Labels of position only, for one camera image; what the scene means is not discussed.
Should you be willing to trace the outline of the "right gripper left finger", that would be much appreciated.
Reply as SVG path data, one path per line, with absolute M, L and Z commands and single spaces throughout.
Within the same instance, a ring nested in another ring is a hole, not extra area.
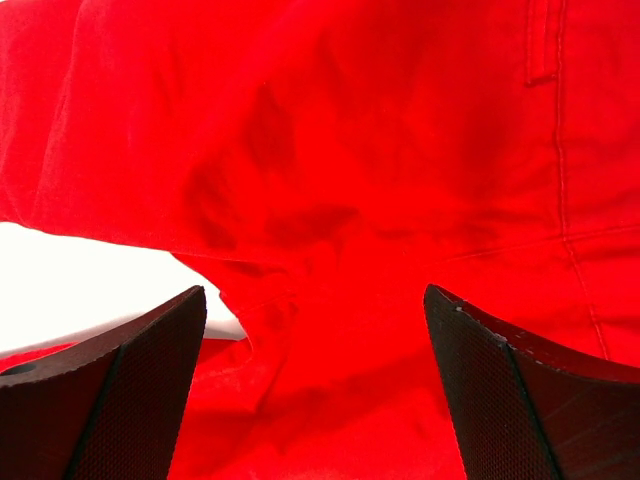
M 1 373 L 4 479 L 165 479 L 206 323 L 203 287 Z

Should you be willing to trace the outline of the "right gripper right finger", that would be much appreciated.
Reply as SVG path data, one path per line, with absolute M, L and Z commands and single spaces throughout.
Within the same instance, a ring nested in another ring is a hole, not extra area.
M 638 368 L 560 345 L 436 285 L 424 310 L 467 478 L 638 478 Z

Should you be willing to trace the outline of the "red trousers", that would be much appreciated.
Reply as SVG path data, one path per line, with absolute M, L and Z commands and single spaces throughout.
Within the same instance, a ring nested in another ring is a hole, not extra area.
M 460 479 L 422 299 L 639 362 L 635 1 L 6 1 L 1 217 L 154 248 L 174 479 Z

